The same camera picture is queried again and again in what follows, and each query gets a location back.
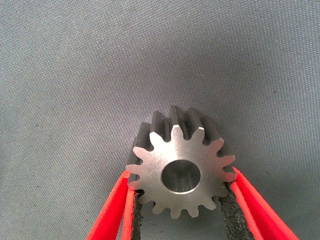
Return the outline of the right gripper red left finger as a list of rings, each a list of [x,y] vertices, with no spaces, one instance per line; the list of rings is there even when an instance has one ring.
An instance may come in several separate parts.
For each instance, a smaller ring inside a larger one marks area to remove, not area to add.
[[[104,203],[88,236],[88,240],[115,240],[120,227],[122,240],[140,240],[142,205],[138,194],[128,188],[130,173],[125,170]]]

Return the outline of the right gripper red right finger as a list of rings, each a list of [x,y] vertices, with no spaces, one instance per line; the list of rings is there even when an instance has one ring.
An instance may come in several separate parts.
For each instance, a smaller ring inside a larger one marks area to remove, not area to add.
[[[249,180],[237,169],[236,180],[227,185],[228,197],[220,197],[229,240],[297,240],[298,237],[271,208]]]

